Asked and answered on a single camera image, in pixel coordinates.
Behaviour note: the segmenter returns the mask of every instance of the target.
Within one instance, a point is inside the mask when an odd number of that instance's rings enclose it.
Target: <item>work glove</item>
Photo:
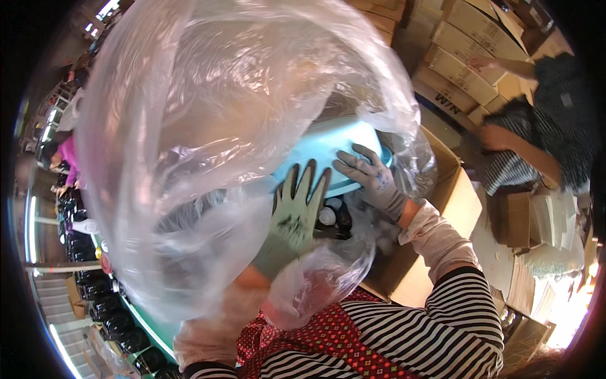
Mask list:
[[[310,251],[313,228],[330,184],[331,169],[327,168],[307,201],[316,173],[316,161],[312,159],[307,163],[297,186],[299,167],[299,164],[291,167],[286,180],[276,189],[269,234],[252,261],[252,265],[272,281],[282,268]]]
[[[408,197],[398,190],[391,170],[381,162],[374,151],[359,144],[353,144],[352,148],[356,153],[368,158],[370,164],[344,151],[339,151],[337,156],[347,164],[334,160],[333,167],[364,187],[362,197],[364,201],[398,222]]]

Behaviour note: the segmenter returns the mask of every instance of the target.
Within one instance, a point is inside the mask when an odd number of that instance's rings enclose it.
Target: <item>black and white striped shirt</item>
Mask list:
[[[461,267],[444,275],[425,308],[369,301],[341,303],[360,342],[400,367],[427,378],[494,378],[502,367],[503,334],[484,275]],[[214,362],[189,366],[188,379],[237,378]],[[260,378],[362,378],[344,360],[282,351],[270,355]]]

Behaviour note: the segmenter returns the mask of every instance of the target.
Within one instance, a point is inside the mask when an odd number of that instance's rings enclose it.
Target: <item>light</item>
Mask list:
[[[57,108],[53,109],[53,111],[50,112],[50,116],[48,116],[48,121],[53,122],[53,118],[55,118],[56,114],[57,114]]]
[[[598,275],[598,262],[594,262],[591,266],[589,266],[589,275],[596,277]]]
[[[97,14],[97,18],[101,17],[99,19],[103,19],[107,12],[112,9],[118,9],[118,1],[119,0],[109,0],[109,2],[99,11],[99,14]]]
[[[35,263],[37,258],[36,254],[36,197],[32,196],[30,201],[30,214],[29,214],[29,261]]]
[[[45,142],[48,139],[49,133],[50,133],[50,124],[44,130],[44,135],[42,136],[42,142]]]
[[[80,373],[78,372],[76,366],[74,366],[72,359],[70,358],[69,354],[67,353],[65,346],[63,346],[63,343],[59,339],[59,334],[57,333],[57,330],[55,329],[55,325],[50,324],[50,325],[48,325],[48,328],[50,329],[50,333],[53,335],[55,344],[57,345],[57,348],[59,349],[59,353],[61,353],[61,356],[63,357],[63,360],[65,361],[65,364],[70,369],[70,371],[72,372],[72,374],[74,375],[74,377],[76,379],[82,379],[82,376],[80,376]]]
[[[158,345],[160,345],[160,347],[162,347],[164,349],[164,351],[166,351],[171,357],[173,357],[173,359],[175,359],[175,354],[173,353],[173,351],[170,349],[170,347],[168,347],[164,341],[162,341],[160,339],[160,337],[158,337],[158,335],[156,334],[156,332],[153,331],[153,329],[145,322],[145,320],[143,319],[143,317],[141,317],[141,315],[139,314],[139,312],[137,312],[137,310],[135,309],[135,307],[133,307],[128,300],[126,300],[126,298],[124,296],[122,296],[122,299],[124,300],[124,304],[126,304],[126,308],[128,308],[128,310],[130,311],[130,313],[135,316],[135,318],[137,319],[137,321],[139,322],[139,324],[141,324],[141,326],[143,327],[143,329],[145,329],[145,331],[151,335],[151,337],[156,340],[156,342],[158,343]]]

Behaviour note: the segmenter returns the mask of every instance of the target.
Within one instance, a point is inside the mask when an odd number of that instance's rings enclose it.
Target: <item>pink shirt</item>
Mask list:
[[[64,161],[70,165],[70,173],[67,175],[65,184],[73,186],[80,173],[80,162],[78,160],[78,151],[76,150],[76,140],[73,136],[67,138],[65,142],[59,145],[59,154]]]

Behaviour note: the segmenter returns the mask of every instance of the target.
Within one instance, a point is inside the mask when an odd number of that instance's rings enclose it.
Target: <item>red patterned apron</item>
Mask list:
[[[379,299],[356,289],[344,301],[374,301]],[[338,303],[314,315],[301,329],[279,330],[267,324],[263,314],[251,321],[237,340],[238,377],[257,379],[261,365],[269,357],[284,350],[302,353],[323,353],[343,359],[360,376],[368,379],[418,378],[396,363],[383,357],[358,340],[361,332]]]

